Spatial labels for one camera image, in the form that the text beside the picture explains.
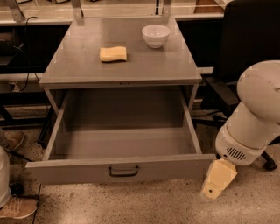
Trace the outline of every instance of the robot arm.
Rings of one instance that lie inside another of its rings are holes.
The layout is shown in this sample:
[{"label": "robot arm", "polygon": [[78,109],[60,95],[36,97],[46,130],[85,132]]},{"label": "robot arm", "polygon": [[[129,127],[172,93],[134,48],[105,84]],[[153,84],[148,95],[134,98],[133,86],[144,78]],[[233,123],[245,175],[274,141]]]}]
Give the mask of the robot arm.
[{"label": "robot arm", "polygon": [[202,193],[217,198],[235,178],[236,165],[249,165],[280,136],[280,61],[249,67],[237,83],[241,99],[216,137],[222,159],[210,165]]}]

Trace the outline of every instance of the white pants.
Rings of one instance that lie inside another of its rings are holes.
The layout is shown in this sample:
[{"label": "white pants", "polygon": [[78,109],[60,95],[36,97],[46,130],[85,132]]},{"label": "white pants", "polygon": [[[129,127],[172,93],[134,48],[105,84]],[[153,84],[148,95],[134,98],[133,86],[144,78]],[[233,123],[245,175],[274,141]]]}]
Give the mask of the white pants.
[{"label": "white pants", "polygon": [[7,139],[0,127],[0,208],[8,201],[11,195],[11,190],[9,188],[10,160],[3,149],[3,147],[7,146]]}]

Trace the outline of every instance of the chair armrest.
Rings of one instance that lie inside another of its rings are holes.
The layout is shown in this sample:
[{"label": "chair armrest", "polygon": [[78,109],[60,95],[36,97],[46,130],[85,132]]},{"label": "chair armrest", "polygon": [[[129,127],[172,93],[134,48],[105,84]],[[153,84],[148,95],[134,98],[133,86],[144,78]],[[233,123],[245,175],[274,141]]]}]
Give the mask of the chair armrest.
[{"label": "chair armrest", "polygon": [[205,77],[204,80],[228,106],[232,106],[240,102],[236,94],[233,93],[222,80],[215,77]]}]

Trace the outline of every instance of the power outlet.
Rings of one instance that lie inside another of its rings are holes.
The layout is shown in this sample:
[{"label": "power outlet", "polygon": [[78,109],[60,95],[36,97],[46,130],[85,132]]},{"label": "power outlet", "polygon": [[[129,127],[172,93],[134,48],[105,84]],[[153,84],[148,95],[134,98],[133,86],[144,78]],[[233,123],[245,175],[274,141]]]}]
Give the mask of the power outlet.
[{"label": "power outlet", "polygon": [[20,91],[20,87],[19,87],[17,81],[9,81],[9,85],[10,85],[10,91],[12,91],[12,92]]}]

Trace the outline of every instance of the chair backrest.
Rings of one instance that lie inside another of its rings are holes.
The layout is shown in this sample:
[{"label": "chair backrest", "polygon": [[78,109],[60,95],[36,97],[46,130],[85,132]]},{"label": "chair backrest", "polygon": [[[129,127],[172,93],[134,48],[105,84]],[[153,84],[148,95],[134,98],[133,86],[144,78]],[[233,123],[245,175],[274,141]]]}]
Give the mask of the chair backrest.
[{"label": "chair backrest", "polygon": [[264,60],[280,60],[280,0],[234,0],[225,9],[213,76],[237,81]]}]

